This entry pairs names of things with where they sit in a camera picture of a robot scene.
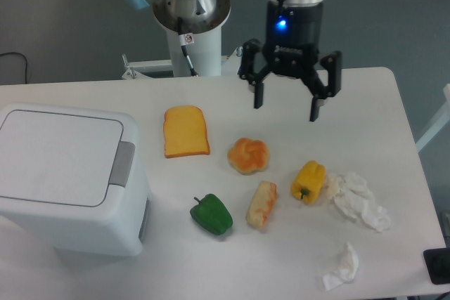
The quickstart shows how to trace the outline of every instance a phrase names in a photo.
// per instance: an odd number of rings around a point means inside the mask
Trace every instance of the floor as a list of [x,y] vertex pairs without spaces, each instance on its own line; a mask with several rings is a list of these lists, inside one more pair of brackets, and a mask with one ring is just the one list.
[[[264,38],[266,0],[231,4],[223,54]],[[341,50],[346,68],[390,68],[417,139],[450,83],[449,0],[326,0],[325,6],[321,50]],[[123,53],[129,61],[169,58],[150,8],[135,11],[124,0],[0,0],[0,13],[0,53],[24,53],[32,83],[119,79]],[[0,84],[23,83],[23,72],[21,58],[0,58]],[[450,125],[420,153],[438,214],[450,209],[449,149]]]

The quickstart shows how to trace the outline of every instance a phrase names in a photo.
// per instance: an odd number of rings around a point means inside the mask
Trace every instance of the toy food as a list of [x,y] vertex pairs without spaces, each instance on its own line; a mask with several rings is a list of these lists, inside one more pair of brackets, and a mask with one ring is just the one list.
[[164,115],[165,157],[209,155],[203,112],[193,105],[168,109]]
[[276,201],[276,185],[262,181],[253,195],[245,220],[251,226],[263,228]]
[[302,167],[290,186],[290,192],[295,198],[312,204],[319,196],[324,181],[325,167],[316,161],[309,161]]
[[241,138],[228,151],[228,161],[242,174],[251,174],[254,171],[262,171],[269,162],[269,149],[259,140]]
[[194,199],[198,205],[195,205],[190,213],[202,228],[214,235],[223,235],[233,225],[230,213],[216,195],[210,193],[202,200],[197,197]]

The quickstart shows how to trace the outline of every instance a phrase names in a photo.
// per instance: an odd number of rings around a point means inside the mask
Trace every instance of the bin lid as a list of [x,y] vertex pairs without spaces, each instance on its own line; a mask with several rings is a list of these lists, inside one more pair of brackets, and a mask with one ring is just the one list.
[[101,204],[122,133],[114,119],[12,110],[0,121],[0,198]]

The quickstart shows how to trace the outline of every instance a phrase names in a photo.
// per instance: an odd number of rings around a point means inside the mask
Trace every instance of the tissue paper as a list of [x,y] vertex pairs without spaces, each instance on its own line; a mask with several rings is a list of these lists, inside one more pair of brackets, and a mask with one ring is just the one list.
[[325,290],[329,291],[345,282],[351,282],[359,267],[359,259],[352,244],[347,242],[340,257],[339,266],[329,273],[322,275]]
[[354,172],[344,176],[327,174],[325,196],[333,200],[335,206],[347,217],[361,218],[364,225],[382,232],[390,227],[387,210],[375,202],[367,181]]

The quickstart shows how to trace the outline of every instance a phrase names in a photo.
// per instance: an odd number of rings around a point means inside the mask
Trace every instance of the yellow bell pepper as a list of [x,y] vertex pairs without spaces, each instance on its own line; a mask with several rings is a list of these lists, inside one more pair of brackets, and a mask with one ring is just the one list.
[[325,181],[325,167],[316,161],[307,162],[290,186],[290,193],[307,204],[316,201]]

